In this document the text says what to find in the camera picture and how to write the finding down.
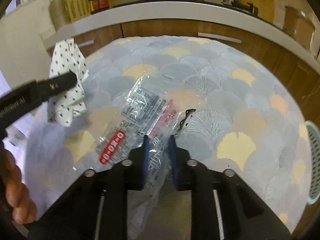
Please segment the person's left hand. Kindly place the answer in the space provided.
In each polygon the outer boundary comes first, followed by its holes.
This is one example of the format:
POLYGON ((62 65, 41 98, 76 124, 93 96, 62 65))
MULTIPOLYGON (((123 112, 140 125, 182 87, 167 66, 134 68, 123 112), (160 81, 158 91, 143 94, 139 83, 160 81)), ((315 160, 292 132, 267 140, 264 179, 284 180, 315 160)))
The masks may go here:
POLYGON ((18 224, 29 224, 35 221, 37 207, 29 196, 29 190, 22 183, 20 168, 16 165, 14 156, 8 150, 1 150, 8 175, 6 176, 5 198, 12 207, 12 218, 18 224))

